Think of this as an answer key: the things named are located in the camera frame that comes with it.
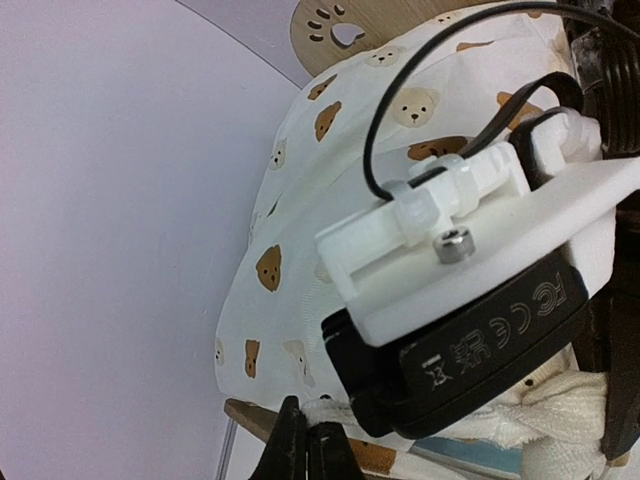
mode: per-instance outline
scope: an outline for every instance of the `bear print fabric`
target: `bear print fabric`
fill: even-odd
[[[251,242],[219,321],[215,367],[224,393],[272,410],[286,395],[302,403],[322,395],[348,401],[320,329],[343,302],[314,238],[376,205],[365,186],[361,154],[378,102],[395,75],[430,37],[482,8],[440,15],[376,51],[331,67],[300,92],[265,158]],[[407,178],[416,161],[457,152],[518,88],[560,68],[561,26],[548,15],[504,16],[437,49],[406,82],[382,122],[374,158],[380,181]],[[570,70],[566,62],[561,67]],[[510,128],[556,105],[555,96],[541,89]],[[349,435],[400,450],[411,445],[395,435],[370,439],[357,428]]]

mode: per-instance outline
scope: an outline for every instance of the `metal screw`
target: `metal screw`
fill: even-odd
[[[463,226],[454,227],[438,235],[433,241],[433,248],[440,262],[446,265],[461,262],[476,251],[471,231]]]

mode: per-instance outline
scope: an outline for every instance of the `ce mark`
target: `ce mark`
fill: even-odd
[[[522,320],[518,326],[518,334],[524,335],[531,325],[531,310],[524,303],[514,303],[510,307],[511,313],[520,314]],[[498,348],[502,350],[511,339],[511,323],[506,318],[497,317],[489,322],[498,339]]]

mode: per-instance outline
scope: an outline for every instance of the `wooden headboard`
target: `wooden headboard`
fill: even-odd
[[[300,0],[291,42],[314,77],[440,14],[495,0]]]

